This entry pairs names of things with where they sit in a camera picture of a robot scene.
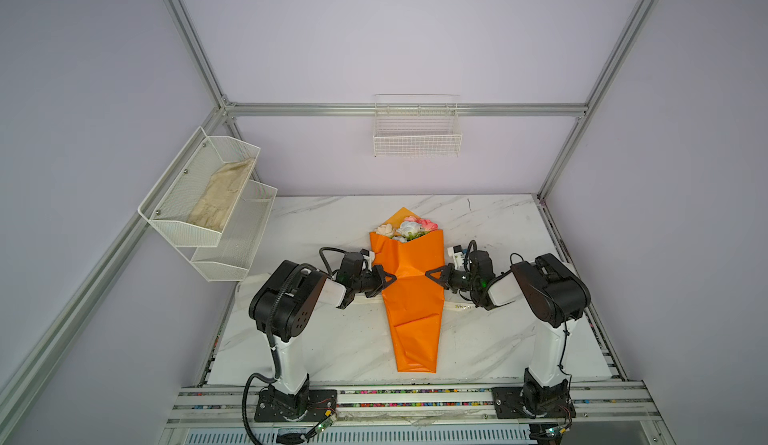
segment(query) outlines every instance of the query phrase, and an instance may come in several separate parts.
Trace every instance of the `beige cloth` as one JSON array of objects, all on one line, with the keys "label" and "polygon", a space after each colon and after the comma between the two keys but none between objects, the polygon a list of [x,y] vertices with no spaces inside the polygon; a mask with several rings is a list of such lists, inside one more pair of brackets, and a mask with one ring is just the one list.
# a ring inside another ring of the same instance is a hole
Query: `beige cloth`
[{"label": "beige cloth", "polygon": [[203,196],[190,212],[187,223],[206,229],[223,231],[227,217],[235,207],[235,200],[245,181],[248,180],[250,166],[255,159],[243,162],[225,163],[208,181]]}]

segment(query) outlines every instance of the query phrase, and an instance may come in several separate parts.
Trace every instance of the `flower bouquet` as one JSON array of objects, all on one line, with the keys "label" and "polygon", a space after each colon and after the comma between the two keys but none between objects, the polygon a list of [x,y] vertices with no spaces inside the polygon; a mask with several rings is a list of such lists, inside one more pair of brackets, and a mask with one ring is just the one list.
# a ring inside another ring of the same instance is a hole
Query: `flower bouquet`
[{"label": "flower bouquet", "polygon": [[424,274],[445,265],[442,230],[403,208],[370,239],[373,263],[397,276],[382,292],[397,370],[434,373],[445,292]]}]

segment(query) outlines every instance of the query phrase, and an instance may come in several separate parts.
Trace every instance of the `black mounting plate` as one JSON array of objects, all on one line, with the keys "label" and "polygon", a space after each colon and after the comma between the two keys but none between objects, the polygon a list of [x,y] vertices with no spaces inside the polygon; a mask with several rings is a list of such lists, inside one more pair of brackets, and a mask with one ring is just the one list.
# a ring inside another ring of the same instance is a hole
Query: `black mounting plate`
[{"label": "black mounting plate", "polygon": [[[328,408],[333,410],[336,409],[336,391],[310,390],[309,406],[307,407],[304,416],[297,421],[319,422],[326,417],[326,409]],[[258,423],[291,422],[287,420],[272,403],[264,403],[261,400],[259,400],[259,404],[256,405],[256,416],[254,420]]]},{"label": "black mounting plate", "polygon": [[[493,395],[493,406],[496,409],[496,418],[532,418],[523,411],[523,399],[520,396],[523,387],[494,387],[491,389]],[[566,418],[568,414],[558,405],[562,405],[571,411],[571,417],[576,416],[573,402],[567,398],[554,402],[552,409],[542,418]]]}]

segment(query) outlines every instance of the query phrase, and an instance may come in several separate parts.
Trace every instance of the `marble tabletop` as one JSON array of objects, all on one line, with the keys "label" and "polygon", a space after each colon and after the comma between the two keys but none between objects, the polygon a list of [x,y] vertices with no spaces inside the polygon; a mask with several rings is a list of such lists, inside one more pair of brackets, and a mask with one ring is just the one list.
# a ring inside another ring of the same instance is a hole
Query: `marble tabletop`
[{"label": "marble tabletop", "polygon": [[[557,255],[530,195],[278,197],[252,276],[237,287],[208,384],[239,385],[255,371],[272,373],[266,337],[247,316],[266,274],[286,259],[322,267],[317,251],[323,246],[370,248],[369,231],[403,206],[438,223],[446,247],[466,247],[475,239],[490,254],[496,274],[508,269],[513,252],[529,261]],[[331,253],[329,259],[337,267],[341,254]],[[317,385],[520,382],[531,361],[537,323],[522,296],[486,311],[447,291],[437,373],[397,371],[381,297],[359,295],[345,310],[319,304],[301,337],[306,368]],[[586,320],[568,341],[564,368],[575,381],[610,378]]]}]

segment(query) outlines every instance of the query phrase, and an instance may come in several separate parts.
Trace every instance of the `white wall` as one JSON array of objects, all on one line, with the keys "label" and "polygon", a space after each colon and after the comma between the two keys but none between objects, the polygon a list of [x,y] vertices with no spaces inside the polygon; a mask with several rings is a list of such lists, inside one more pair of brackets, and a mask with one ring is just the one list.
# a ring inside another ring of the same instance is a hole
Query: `white wall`
[{"label": "white wall", "polygon": [[462,117],[459,157],[373,156],[372,117],[240,117],[261,147],[259,177],[288,195],[530,193],[571,117]]},{"label": "white wall", "polygon": [[584,102],[637,0],[184,0],[238,102]]},{"label": "white wall", "polygon": [[768,420],[768,0],[661,0],[549,201],[679,445]]},{"label": "white wall", "polygon": [[[0,51],[4,386],[212,103],[162,0],[0,0]],[[157,440],[230,290],[158,240],[14,443],[105,443],[106,427],[111,443]]]}]

